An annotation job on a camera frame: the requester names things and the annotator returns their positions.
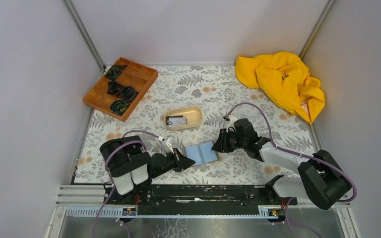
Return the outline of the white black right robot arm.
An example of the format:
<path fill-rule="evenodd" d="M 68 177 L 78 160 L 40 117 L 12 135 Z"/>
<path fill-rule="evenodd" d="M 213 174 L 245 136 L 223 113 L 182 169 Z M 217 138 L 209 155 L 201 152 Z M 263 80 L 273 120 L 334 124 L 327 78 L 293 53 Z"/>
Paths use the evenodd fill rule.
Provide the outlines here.
<path fill-rule="evenodd" d="M 281 198 L 309 199 L 316 207 L 327 210 L 354 189 L 340 166 L 325 150 L 312 155 L 292 151 L 274 144 L 271 138 L 257 134 L 248 119 L 224 117 L 227 126 L 220 130 L 212 150 L 231 153 L 242 149 L 255 160 L 286 168 L 298 174 L 296 178 L 276 176 L 267 186 Z"/>

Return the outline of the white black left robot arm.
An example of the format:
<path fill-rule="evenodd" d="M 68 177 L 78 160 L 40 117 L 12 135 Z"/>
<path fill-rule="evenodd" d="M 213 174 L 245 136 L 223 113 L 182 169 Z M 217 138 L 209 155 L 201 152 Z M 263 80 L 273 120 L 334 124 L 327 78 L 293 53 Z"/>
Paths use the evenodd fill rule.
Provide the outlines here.
<path fill-rule="evenodd" d="M 105 170 L 119 195 L 126 195 L 143 183 L 151 183 L 166 172 L 182 172 L 195 165 L 194 160 L 172 146 L 170 138 L 159 136 L 158 140 L 166 154 L 150 155 L 139 136 L 112 139 L 100 146 Z"/>

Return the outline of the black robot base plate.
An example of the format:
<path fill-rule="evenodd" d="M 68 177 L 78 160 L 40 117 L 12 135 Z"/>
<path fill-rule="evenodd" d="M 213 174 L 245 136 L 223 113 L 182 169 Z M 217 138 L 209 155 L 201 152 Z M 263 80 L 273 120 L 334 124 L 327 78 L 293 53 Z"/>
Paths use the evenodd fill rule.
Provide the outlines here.
<path fill-rule="evenodd" d="M 130 205 L 138 215 L 245 216 L 282 214 L 297 199 L 280 197 L 270 185 L 144 185 L 125 195 L 105 188 L 108 205 Z"/>

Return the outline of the grey card holder wallet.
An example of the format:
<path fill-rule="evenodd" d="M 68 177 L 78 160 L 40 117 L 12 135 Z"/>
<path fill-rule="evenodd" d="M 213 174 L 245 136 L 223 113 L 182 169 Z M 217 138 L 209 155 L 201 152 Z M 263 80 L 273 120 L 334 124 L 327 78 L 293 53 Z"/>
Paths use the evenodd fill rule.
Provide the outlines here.
<path fill-rule="evenodd" d="M 212 150 L 212 146 L 212 141 L 186 146 L 186 157 L 195 161 L 193 166 L 216 162 L 218 161 L 218 155 L 216 151 Z"/>

